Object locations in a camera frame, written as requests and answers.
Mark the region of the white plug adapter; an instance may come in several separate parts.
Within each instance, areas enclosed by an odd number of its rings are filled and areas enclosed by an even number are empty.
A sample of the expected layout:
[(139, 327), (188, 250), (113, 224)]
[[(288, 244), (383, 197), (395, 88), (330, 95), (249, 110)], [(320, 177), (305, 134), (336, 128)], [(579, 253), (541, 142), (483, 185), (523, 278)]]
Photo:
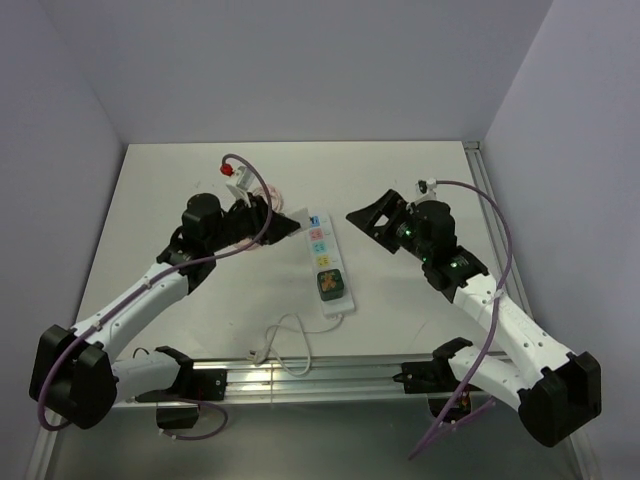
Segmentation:
[(289, 219), (299, 224), (299, 226), (294, 230), (293, 235), (306, 231), (311, 226), (311, 216), (309, 214), (309, 210), (306, 207), (301, 207), (294, 211), (290, 211), (287, 216)]

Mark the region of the dark green cube plug adapter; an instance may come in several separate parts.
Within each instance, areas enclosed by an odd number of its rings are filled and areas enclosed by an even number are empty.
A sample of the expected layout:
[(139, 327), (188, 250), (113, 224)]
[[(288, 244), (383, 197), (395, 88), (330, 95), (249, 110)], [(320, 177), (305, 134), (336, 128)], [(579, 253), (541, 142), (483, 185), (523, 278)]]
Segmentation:
[(318, 272), (316, 275), (316, 283), (320, 299), (323, 302), (341, 299), (345, 295), (345, 281), (339, 269), (329, 269)]

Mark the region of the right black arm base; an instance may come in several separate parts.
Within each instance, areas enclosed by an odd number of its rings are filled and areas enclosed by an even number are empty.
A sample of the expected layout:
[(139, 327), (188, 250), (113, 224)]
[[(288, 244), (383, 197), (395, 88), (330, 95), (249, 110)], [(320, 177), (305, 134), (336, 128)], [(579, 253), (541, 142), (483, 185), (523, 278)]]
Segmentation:
[[(440, 414), (459, 385), (448, 363), (443, 359), (402, 363), (401, 371), (394, 375), (392, 380), (403, 385), (405, 394), (444, 394), (444, 398), (428, 401), (434, 417)], [(473, 391), (479, 391), (479, 388), (465, 387), (444, 417), (444, 422), (457, 422), (472, 413), (471, 393)]]

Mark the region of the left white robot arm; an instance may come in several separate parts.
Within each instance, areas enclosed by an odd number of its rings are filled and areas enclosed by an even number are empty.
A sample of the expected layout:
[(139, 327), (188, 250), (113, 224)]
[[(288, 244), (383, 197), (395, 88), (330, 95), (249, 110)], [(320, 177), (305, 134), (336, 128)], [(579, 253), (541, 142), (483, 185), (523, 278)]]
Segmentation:
[(41, 335), (29, 387), (40, 425), (48, 431), (89, 429), (133, 397), (190, 395), (195, 375), (189, 356), (167, 346), (125, 361), (120, 354), (161, 313), (193, 293), (220, 260), (309, 226), (307, 209), (277, 213), (252, 194), (229, 210), (213, 194), (191, 197), (169, 244), (141, 279), (90, 318), (69, 328), (53, 325)]

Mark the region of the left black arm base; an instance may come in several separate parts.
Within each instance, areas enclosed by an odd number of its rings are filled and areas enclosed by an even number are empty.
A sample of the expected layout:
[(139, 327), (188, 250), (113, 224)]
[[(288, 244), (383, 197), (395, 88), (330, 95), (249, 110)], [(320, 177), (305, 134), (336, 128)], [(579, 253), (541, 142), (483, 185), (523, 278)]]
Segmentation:
[[(220, 405), (225, 397), (228, 372), (226, 369), (194, 370), (186, 387), (178, 393), (151, 391), (135, 397), (137, 403), (156, 404), (156, 425), (161, 433), (177, 440), (196, 441), (221, 433), (228, 424), (229, 414)], [(205, 413), (218, 413), (220, 424), (210, 433), (187, 435)]]

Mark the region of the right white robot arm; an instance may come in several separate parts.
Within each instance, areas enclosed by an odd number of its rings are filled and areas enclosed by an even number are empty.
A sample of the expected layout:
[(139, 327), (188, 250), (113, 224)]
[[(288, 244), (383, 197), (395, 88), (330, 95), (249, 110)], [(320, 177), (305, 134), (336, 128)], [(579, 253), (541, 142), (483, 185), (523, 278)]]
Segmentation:
[(588, 352), (574, 353), (531, 319), (488, 268), (459, 244), (448, 204), (425, 196), (408, 202), (394, 191), (346, 219), (391, 253), (421, 262), (427, 282), (476, 321), (508, 356), (489, 358), (456, 338), (433, 353), (431, 379), (443, 389), (470, 384), (513, 408), (527, 432), (553, 447), (602, 411), (602, 370)]

